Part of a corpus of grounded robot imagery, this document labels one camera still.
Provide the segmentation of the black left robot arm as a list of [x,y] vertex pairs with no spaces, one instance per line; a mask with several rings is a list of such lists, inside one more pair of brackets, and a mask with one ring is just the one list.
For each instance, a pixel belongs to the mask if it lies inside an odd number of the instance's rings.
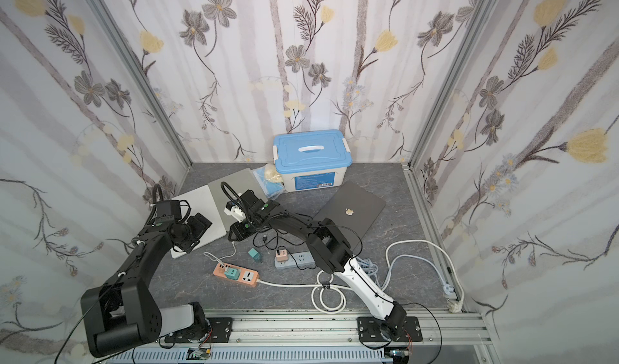
[[173,248],[190,253],[212,223],[182,209],[180,201],[160,201],[135,238],[135,247],[119,270],[81,298],[85,335],[96,358],[152,343],[171,333],[201,341],[211,331],[197,302],[161,309],[149,285],[162,259]]

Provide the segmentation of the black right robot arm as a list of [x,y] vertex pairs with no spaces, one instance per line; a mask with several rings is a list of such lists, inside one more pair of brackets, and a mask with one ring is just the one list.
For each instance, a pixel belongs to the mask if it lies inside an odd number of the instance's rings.
[[335,222],[328,218],[316,221],[290,212],[276,201],[259,199],[252,190],[241,196],[234,191],[224,194],[224,213],[234,219],[228,230],[229,241],[243,241],[264,230],[279,230],[297,237],[307,246],[316,267],[343,280],[362,299],[370,314],[381,321],[380,326],[390,338],[404,329],[406,311],[365,274],[342,228]]

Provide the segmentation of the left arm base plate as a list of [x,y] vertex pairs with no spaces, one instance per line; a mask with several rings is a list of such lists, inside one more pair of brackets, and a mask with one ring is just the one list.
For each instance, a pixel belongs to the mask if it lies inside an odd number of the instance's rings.
[[202,324],[172,332],[163,337],[165,344],[229,343],[233,331],[232,317],[208,317]]

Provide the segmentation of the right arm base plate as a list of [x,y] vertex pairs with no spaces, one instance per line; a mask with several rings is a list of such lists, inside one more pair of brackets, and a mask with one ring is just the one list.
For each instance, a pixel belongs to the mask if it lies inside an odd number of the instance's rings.
[[382,321],[374,317],[357,317],[356,326],[359,340],[363,343],[387,342],[421,342],[423,341],[422,329],[417,317],[406,317],[403,327],[390,337],[386,326]]

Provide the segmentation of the teal charger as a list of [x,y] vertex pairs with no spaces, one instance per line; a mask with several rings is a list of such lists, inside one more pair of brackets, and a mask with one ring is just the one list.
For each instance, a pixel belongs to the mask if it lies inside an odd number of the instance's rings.
[[263,256],[258,250],[251,248],[248,254],[255,262],[263,262]]
[[241,276],[241,270],[238,267],[225,267],[224,276],[233,281],[237,281]]

